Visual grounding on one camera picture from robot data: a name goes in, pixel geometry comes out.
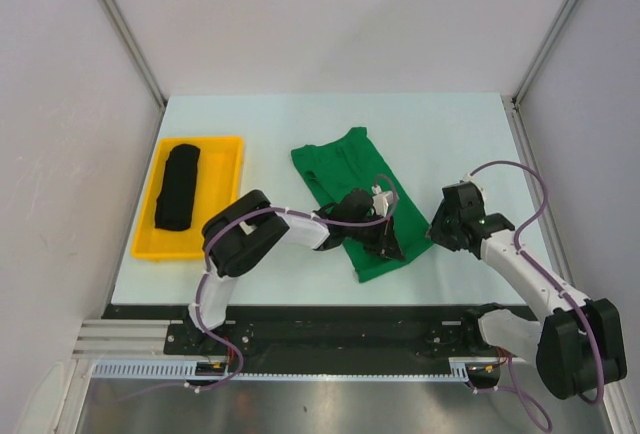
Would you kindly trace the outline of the green t-shirt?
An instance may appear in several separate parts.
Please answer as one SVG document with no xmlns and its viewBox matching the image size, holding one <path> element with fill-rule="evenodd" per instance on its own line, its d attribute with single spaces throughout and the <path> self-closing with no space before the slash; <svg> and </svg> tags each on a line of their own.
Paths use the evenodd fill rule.
<svg viewBox="0 0 640 434">
<path fill-rule="evenodd" d="M 324 250 L 342 246 L 365 283 L 416 260 L 432 242 L 429 223 L 405 192 L 367 129 L 353 127 L 325 145 L 305 145 L 291 151 L 296 171 L 320 205 L 319 214 L 349 225 L 332 226 Z M 372 227 L 356 228 L 382 216 L 375 212 L 373 187 L 397 195 L 389 207 L 392 219 Z"/>
</svg>

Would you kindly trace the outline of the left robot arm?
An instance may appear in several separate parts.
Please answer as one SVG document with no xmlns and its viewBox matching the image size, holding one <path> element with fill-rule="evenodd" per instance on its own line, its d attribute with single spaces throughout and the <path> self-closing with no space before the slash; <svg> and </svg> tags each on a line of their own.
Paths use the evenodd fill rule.
<svg viewBox="0 0 640 434">
<path fill-rule="evenodd" d="M 349 240 L 377 259 L 403 261 L 394 226 L 397 203 L 395 190 L 378 185 L 356 188 L 311 213 L 275 207 L 260 190 L 241 197 L 202 228 L 205 272 L 188 307 L 187 343 L 202 354 L 219 346 L 219 326 L 238 279 L 280 242 L 323 252 Z"/>
</svg>

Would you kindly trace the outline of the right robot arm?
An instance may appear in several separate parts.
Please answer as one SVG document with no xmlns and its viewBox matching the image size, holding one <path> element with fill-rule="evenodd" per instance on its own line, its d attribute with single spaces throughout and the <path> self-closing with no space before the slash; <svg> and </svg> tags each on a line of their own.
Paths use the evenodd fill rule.
<svg viewBox="0 0 640 434">
<path fill-rule="evenodd" d="M 484 355 L 500 347 L 533 365 L 558 399 L 623 380 L 627 362 L 620 315 L 606 298 L 593 300 L 546 270 L 517 241 L 515 226 L 485 211 L 481 190 L 459 182 L 443 199 L 428 230 L 437 245 L 467 251 L 500 274 L 534 314 L 527 321 L 497 304 L 471 312 L 461 330 L 463 347 Z"/>
</svg>

